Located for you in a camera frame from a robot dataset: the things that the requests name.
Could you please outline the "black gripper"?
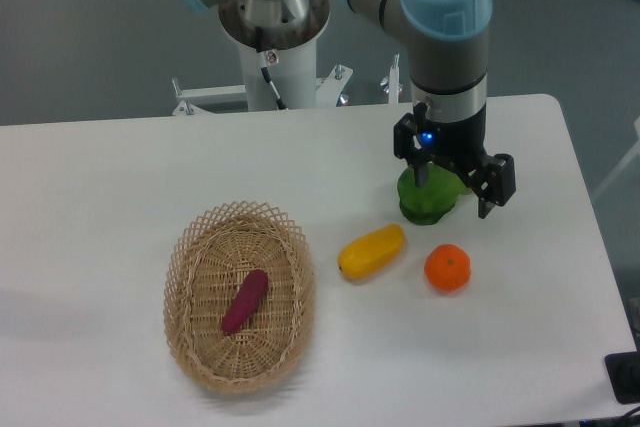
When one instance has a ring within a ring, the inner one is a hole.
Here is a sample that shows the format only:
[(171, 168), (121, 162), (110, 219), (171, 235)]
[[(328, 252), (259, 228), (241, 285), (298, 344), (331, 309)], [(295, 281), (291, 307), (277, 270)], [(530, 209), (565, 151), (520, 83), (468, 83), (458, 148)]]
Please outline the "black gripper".
[(486, 107), (461, 121), (436, 122), (427, 118), (420, 102), (393, 127), (393, 150), (412, 169), (416, 186), (429, 179), (429, 164), (454, 173), (478, 199), (478, 217), (485, 219), (503, 207), (516, 192), (514, 158), (489, 155), (484, 149)]

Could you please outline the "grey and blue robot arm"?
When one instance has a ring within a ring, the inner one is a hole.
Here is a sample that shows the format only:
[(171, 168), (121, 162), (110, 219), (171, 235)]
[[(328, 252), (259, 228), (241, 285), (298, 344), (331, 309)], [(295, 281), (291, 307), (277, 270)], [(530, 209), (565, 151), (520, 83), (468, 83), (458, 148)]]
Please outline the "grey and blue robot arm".
[[(314, 51), (329, 0), (182, 0), (216, 9), (242, 57), (253, 111), (317, 105)], [(456, 175), (477, 197), (478, 214), (505, 205), (516, 190), (515, 163), (484, 147), (492, 0), (343, 0), (407, 50), (413, 109), (395, 125), (396, 157), (424, 185), (430, 165)]]

